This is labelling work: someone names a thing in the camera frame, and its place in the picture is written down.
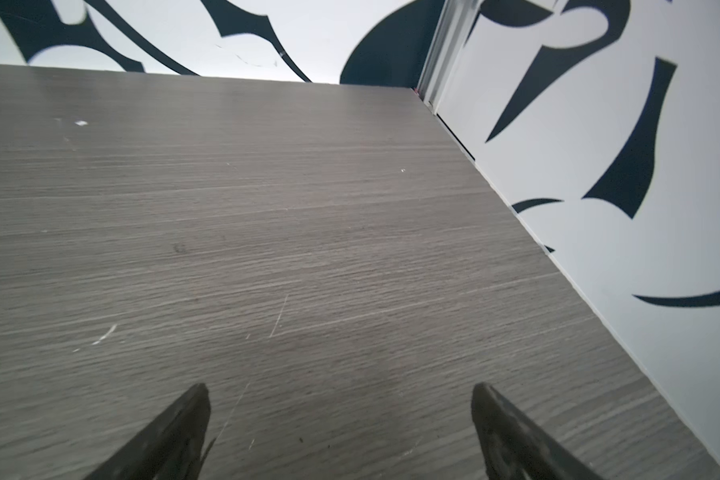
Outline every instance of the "wooden surface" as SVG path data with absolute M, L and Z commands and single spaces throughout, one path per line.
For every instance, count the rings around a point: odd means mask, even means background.
M 198 381 L 202 478 L 483 478 L 483 380 L 607 478 L 720 478 L 411 91 L 0 67 L 0 478 Z

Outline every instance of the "gray wood grain tabletop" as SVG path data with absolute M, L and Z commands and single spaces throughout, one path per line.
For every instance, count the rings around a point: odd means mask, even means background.
M 0 66 L 0 478 L 194 382 L 201 478 L 484 478 L 479 381 L 606 478 L 720 478 L 413 92 Z

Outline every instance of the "patterned wall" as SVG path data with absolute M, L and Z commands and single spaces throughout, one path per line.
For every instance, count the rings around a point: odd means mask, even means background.
M 720 0 L 486 0 L 439 113 L 720 459 Z
M 0 0 L 0 63 L 413 87 L 444 0 Z

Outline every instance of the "white wall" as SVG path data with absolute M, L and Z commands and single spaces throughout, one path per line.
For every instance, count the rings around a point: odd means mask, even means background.
M 720 1 L 633 1 L 612 43 L 486 141 L 543 45 L 596 42 L 617 23 L 601 4 L 557 2 L 523 27 L 480 15 L 438 113 L 509 204 L 562 200 L 519 217 L 720 462 L 720 293 L 704 296 L 720 292 Z M 654 95 L 658 124 L 638 124 L 657 58 L 676 68 Z M 585 197 L 619 156 L 612 201 Z
M 0 0 L 0 64 L 337 84 L 391 16 L 392 66 L 421 71 L 442 2 Z

